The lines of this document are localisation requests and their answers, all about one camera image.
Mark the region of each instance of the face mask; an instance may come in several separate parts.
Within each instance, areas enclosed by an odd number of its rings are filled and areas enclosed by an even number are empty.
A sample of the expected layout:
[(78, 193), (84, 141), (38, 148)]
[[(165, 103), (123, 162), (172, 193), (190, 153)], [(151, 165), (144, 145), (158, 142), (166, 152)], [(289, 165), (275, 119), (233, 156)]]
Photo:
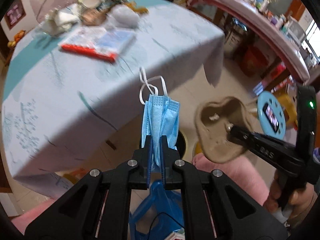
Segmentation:
[[(161, 79), (164, 96), (158, 95), (158, 89), (149, 84), (155, 79)], [(168, 97), (165, 82), (162, 76), (156, 76), (147, 79), (145, 70), (140, 69), (140, 81), (143, 83), (140, 89), (140, 102), (145, 105), (142, 120), (142, 147), (144, 147), (146, 136), (152, 136), (153, 155), (151, 162), (151, 171), (160, 172), (160, 137), (167, 136), (169, 148), (176, 149), (175, 144), (179, 131), (179, 108), (180, 103), (171, 100)], [(142, 90), (147, 86), (151, 95), (149, 101), (142, 99)]]

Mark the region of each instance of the human hand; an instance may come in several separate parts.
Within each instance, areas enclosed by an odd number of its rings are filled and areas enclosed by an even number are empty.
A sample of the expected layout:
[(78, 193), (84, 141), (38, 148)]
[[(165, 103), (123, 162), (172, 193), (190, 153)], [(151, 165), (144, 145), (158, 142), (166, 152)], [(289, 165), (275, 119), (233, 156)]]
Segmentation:
[[(271, 184), (270, 192), (267, 200), (263, 206), (270, 212), (274, 213), (278, 209), (277, 199), (281, 196), (281, 188), (278, 183), (278, 172), (275, 172), (274, 181)], [(307, 183), (306, 188), (295, 190), (289, 197), (288, 203), (294, 206), (293, 211), (289, 219), (294, 218), (304, 212), (310, 205), (314, 195), (314, 187), (310, 183)]]

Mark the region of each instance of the blue plastic stool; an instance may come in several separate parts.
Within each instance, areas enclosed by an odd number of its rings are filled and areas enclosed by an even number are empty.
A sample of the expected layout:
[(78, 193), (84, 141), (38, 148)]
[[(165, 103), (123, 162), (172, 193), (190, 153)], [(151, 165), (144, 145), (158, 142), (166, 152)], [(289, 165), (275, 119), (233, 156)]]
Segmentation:
[[(157, 214), (165, 212), (177, 220), (180, 224), (183, 223), (182, 209), (178, 205), (181, 203), (181, 194), (172, 191), (164, 190), (160, 180), (156, 180), (150, 187), (150, 194), (138, 206), (137, 210), (129, 213), (129, 227), (131, 240), (146, 240), (148, 234), (143, 234), (136, 230), (136, 222), (138, 222), (152, 205), (155, 205)], [(158, 216), (158, 223), (151, 229), (150, 239), (164, 240), (173, 231), (179, 230), (181, 227), (165, 214)]]
[[(275, 132), (273, 128), (271, 127), (268, 118), (266, 117), (265, 113), (263, 112), (264, 105), (268, 103), (273, 110), (273, 113), (275, 117), (277, 118), (279, 122), (279, 130)], [(263, 132), (266, 135), (272, 136), (274, 138), (282, 140), (285, 134), (285, 118), (284, 118), (284, 112), (282, 110), (282, 107), (279, 103), (279, 101), (276, 99), (276, 97), (271, 94), (270, 92), (263, 91), (258, 96), (258, 118), (262, 127)]]

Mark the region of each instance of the mask strap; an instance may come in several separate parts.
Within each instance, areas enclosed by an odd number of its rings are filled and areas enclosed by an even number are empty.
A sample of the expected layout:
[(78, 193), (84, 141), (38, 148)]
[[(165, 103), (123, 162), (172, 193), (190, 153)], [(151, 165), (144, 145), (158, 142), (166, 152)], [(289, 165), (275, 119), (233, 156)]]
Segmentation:
[(158, 96), (158, 94), (159, 94), (158, 88), (148, 83), (148, 82), (151, 82), (153, 80), (161, 79), (164, 95), (168, 96), (167, 87), (165, 85), (165, 81), (164, 81), (164, 78), (162, 76), (156, 76), (156, 77), (147, 79), (146, 70), (143, 67), (141, 67), (140, 70), (139, 70), (139, 78), (140, 78), (140, 82), (143, 84), (141, 89), (140, 89), (140, 94), (139, 94), (140, 102), (143, 105), (145, 105), (145, 102), (142, 99), (142, 91), (143, 91), (145, 86), (148, 87), (148, 89), (149, 89), (149, 91), (150, 91), (150, 93), (152, 95)]

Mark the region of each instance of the silver bolt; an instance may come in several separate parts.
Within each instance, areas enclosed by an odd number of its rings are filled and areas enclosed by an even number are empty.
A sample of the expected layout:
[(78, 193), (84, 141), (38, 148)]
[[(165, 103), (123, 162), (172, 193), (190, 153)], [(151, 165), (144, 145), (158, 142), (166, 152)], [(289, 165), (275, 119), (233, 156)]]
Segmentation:
[(137, 164), (138, 164), (138, 162), (136, 160), (128, 160), (128, 165), (131, 167), (134, 167)]
[(90, 175), (91, 175), (92, 177), (97, 177), (99, 174), (100, 174), (100, 171), (97, 170), (97, 169), (94, 169), (94, 170), (91, 170), (91, 171), (90, 171)]
[(184, 161), (183, 161), (183, 160), (176, 160), (176, 161), (174, 162), (174, 164), (177, 165), (177, 166), (179, 166), (179, 167), (181, 167), (181, 166), (184, 165)]
[(221, 170), (213, 170), (212, 171), (212, 174), (215, 176), (215, 177), (221, 177), (223, 175), (223, 172)]

